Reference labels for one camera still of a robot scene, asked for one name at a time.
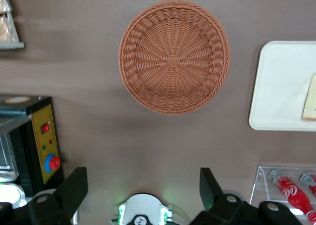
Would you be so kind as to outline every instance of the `round basket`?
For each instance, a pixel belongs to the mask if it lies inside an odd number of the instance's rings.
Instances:
[[[124,85],[140,104],[163,114],[185,114],[219,91],[230,48],[221,24],[206,9],[162,1],[130,23],[118,62]]]

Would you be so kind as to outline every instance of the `bottle label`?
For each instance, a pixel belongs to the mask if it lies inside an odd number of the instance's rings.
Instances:
[[[279,177],[277,179],[277,186],[286,198],[290,195],[295,196],[298,191],[298,187],[288,177]]]

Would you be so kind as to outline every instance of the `green indicator light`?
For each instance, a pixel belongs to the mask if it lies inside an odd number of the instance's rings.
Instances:
[[[167,210],[166,208],[160,209],[159,225],[165,225],[167,223],[168,212],[169,210]]]
[[[121,204],[118,208],[119,215],[118,215],[118,224],[123,223],[124,211],[125,211],[125,204]]]

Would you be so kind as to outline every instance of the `white tray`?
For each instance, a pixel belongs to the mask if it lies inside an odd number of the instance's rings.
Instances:
[[[261,50],[249,124],[255,130],[316,131],[302,120],[316,73],[316,42],[272,41]]]

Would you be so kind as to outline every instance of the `white device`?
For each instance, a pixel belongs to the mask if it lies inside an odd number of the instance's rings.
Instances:
[[[119,206],[119,225],[166,225],[172,208],[150,194],[135,194]]]

